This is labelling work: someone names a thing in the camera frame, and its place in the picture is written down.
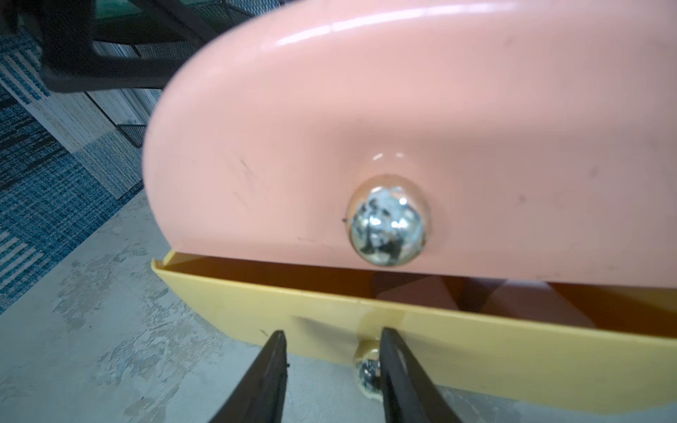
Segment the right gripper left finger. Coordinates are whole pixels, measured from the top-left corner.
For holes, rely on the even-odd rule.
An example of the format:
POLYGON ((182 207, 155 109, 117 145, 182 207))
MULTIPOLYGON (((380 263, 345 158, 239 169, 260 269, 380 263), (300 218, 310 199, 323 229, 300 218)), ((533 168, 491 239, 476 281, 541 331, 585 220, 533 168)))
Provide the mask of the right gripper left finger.
POLYGON ((287 370, 286 336, 275 331, 210 422, 282 422, 287 370))

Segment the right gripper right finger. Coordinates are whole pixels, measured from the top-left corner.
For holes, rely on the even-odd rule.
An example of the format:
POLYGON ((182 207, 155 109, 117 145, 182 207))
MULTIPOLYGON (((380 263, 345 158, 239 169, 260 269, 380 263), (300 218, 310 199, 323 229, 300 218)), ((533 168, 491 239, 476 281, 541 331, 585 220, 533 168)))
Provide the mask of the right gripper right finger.
POLYGON ((382 331, 379 360, 386 422, 461 422, 393 328, 382 331))

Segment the yellow drawer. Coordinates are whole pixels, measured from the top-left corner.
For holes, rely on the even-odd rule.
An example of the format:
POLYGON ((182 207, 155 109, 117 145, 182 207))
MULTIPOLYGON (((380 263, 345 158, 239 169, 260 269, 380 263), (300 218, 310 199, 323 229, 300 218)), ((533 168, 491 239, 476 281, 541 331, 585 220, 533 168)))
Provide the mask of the yellow drawer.
POLYGON ((155 274, 227 336, 348 365, 384 328, 405 339, 439 385, 581 412, 676 401, 676 293, 557 284, 591 328, 377 299, 372 271, 170 252, 155 274))

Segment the pink plug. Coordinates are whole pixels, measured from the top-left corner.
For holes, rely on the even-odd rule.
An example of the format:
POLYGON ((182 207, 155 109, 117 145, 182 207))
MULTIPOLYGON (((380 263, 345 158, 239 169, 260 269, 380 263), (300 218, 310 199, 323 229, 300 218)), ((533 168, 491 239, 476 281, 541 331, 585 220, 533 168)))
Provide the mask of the pink plug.
POLYGON ((595 328, 580 309, 544 281, 472 280, 480 289, 480 312, 547 324, 595 328))

